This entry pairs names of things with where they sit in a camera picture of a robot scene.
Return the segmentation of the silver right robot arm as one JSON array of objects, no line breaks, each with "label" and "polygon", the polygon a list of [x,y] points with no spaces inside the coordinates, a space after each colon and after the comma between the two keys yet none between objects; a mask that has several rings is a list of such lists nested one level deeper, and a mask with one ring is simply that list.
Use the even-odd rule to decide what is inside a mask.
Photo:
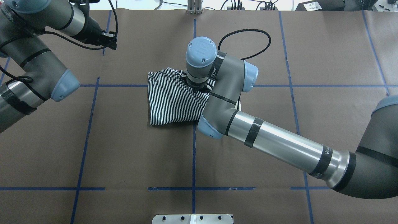
[{"label": "silver right robot arm", "polygon": [[255,65],[218,50],[204,36],[189,41],[185,59],[188,86],[209,92],[197,126],[205,136],[228,136],[350,197],[397,197],[397,95],[378,102],[354,152],[335,150],[235,108],[257,81]]}]

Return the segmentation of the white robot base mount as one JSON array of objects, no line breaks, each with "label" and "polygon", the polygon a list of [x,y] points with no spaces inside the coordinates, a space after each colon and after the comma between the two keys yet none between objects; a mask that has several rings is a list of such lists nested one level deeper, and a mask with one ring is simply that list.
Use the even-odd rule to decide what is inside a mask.
[{"label": "white robot base mount", "polygon": [[233,224],[230,214],[158,214],[152,224]]}]

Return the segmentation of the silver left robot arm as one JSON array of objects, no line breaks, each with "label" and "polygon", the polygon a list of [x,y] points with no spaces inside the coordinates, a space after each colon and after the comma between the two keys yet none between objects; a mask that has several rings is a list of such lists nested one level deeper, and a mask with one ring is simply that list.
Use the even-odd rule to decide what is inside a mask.
[{"label": "silver left robot arm", "polygon": [[32,114],[48,99],[62,101],[80,86],[39,36],[52,34],[90,50],[117,48],[118,26],[105,31],[89,15],[97,0],[5,0],[1,4],[1,57],[23,70],[1,85],[1,132]]}]

